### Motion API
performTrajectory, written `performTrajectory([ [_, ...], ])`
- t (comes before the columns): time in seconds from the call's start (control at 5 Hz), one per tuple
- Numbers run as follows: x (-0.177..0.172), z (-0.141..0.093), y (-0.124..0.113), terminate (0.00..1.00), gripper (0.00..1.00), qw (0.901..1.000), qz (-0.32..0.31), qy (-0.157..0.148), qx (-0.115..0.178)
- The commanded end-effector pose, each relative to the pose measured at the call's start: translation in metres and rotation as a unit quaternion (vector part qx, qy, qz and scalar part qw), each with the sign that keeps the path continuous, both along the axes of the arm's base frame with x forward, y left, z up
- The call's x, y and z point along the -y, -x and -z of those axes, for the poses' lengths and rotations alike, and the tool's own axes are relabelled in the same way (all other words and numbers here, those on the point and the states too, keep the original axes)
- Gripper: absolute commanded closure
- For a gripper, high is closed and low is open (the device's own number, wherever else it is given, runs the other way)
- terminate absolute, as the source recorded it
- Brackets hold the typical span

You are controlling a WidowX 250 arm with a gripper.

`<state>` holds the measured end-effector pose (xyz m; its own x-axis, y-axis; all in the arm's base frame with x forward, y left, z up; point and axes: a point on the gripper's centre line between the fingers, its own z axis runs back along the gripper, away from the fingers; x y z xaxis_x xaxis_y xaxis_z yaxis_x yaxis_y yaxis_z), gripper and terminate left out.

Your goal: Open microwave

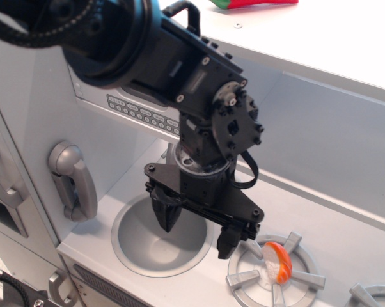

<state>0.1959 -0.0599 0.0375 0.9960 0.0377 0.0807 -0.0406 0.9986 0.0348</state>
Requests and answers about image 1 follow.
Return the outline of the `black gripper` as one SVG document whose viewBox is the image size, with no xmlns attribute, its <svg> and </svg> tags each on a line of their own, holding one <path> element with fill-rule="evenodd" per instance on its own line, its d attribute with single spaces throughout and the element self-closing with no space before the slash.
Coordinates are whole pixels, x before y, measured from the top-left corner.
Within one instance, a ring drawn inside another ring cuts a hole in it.
<svg viewBox="0 0 385 307">
<path fill-rule="evenodd" d="M 170 232 L 182 209 L 222 226 L 217 240 L 219 259 L 229 259 L 240 240 L 255 239 L 264 213 L 244 192 L 232 186 L 221 172 L 197 177 L 177 165 L 149 163 L 146 190 L 161 228 Z"/>
</svg>

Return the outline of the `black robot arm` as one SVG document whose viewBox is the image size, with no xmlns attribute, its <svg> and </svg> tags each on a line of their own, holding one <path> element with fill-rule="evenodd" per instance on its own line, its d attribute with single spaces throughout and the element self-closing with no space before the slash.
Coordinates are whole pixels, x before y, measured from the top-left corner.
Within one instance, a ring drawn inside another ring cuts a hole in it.
<svg viewBox="0 0 385 307">
<path fill-rule="evenodd" d="M 221 226 L 218 257 L 254 239 L 263 211 L 235 179 L 237 159 L 254 175 L 248 150 L 261 142 L 258 109 L 242 70 L 201 36 L 190 1 L 0 1 L 0 40 L 19 47 L 60 46 L 83 82 L 177 109 L 174 164 L 147 164 L 146 189 L 160 226 L 170 231 L 183 209 Z"/>
</svg>

